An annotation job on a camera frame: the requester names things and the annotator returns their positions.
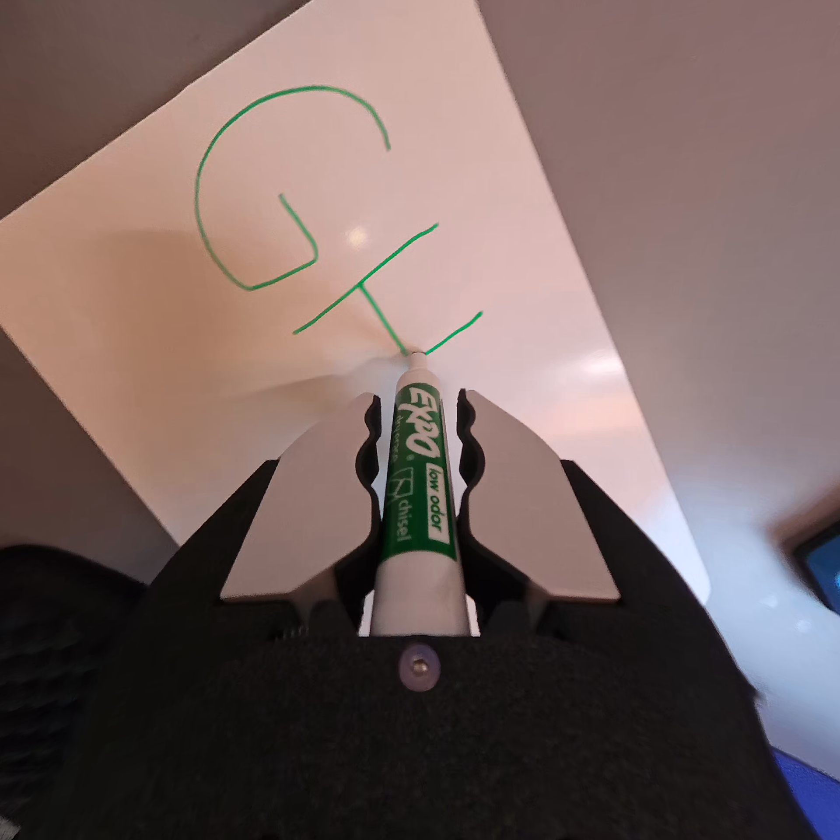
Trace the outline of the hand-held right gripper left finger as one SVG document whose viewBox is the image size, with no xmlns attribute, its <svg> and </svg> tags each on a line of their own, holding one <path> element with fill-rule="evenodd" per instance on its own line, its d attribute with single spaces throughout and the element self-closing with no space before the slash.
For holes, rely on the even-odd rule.
<svg viewBox="0 0 840 840">
<path fill-rule="evenodd" d="M 373 589 L 382 520 L 373 489 L 382 433 L 363 393 L 281 455 L 221 591 L 223 602 L 289 600 L 301 618 L 337 600 L 360 619 Z"/>
</svg>

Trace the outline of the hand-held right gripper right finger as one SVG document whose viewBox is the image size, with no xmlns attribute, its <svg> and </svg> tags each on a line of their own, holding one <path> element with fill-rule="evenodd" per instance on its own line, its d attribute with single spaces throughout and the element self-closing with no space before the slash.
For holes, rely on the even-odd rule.
<svg viewBox="0 0 840 840">
<path fill-rule="evenodd" d="M 536 626 L 552 602 L 616 604 L 620 592 L 561 458 L 474 390 L 458 394 L 457 533 L 479 625 Z"/>
</svg>

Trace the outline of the green dry-erase marker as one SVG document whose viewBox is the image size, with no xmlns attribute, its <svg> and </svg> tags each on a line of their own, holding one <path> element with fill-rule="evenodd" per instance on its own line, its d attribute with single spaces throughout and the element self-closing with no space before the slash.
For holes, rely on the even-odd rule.
<svg viewBox="0 0 840 840">
<path fill-rule="evenodd" d="M 395 388 L 372 636 L 469 636 L 440 381 L 411 353 Z"/>
</svg>

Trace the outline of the white whiteboard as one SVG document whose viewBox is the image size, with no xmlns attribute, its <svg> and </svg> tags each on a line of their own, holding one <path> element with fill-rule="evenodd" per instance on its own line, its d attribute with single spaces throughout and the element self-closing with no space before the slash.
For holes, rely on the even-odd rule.
<svg viewBox="0 0 840 840">
<path fill-rule="evenodd" d="M 477 2 L 310 2 L 2 222 L 2 326 L 177 542 L 430 350 L 711 591 Z"/>
</svg>

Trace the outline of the blue whiteboard eraser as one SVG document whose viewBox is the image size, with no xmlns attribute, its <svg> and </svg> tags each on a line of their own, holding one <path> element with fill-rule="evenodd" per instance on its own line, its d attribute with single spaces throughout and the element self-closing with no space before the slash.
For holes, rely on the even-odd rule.
<svg viewBox="0 0 840 840">
<path fill-rule="evenodd" d="M 839 615 L 839 519 L 799 542 L 792 557 L 812 593 L 824 606 Z"/>
</svg>

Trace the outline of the black textured wrist pad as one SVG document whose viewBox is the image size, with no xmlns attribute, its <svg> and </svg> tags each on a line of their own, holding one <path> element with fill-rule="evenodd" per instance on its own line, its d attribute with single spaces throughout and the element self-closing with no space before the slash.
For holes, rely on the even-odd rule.
<svg viewBox="0 0 840 840">
<path fill-rule="evenodd" d="M 146 584 L 61 549 L 1 550 L 2 838 L 65 761 L 109 649 Z"/>
</svg>

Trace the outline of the blue plastic bin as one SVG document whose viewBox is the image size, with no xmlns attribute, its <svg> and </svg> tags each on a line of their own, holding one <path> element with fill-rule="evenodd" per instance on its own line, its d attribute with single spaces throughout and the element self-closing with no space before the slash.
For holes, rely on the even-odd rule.
<svg viewBox="0 0 840 840">
<path fill-rule="evenodd" d="M 802 810 L 838 811 L 839 782 L 834 777 L 776 748 L 772 748 L 771 752 Z"/>
</svg>

